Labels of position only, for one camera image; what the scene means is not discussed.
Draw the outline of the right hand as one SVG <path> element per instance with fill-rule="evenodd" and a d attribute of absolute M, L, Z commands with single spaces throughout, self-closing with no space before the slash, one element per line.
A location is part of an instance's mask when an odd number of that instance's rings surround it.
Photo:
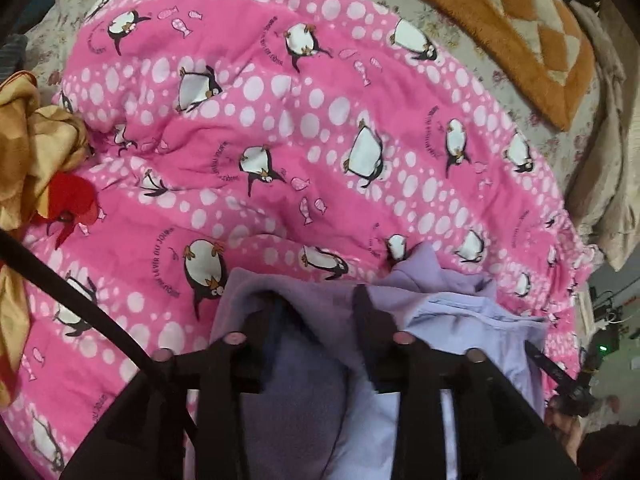
<path fill-rule="evenodd" d="M 565 415 L 549 404 L 544 411 L 544 424 L 551 430 L 570 459 L 577 463 L 577 454 L 582 443 L 582 425 L 579 418 Z"/>

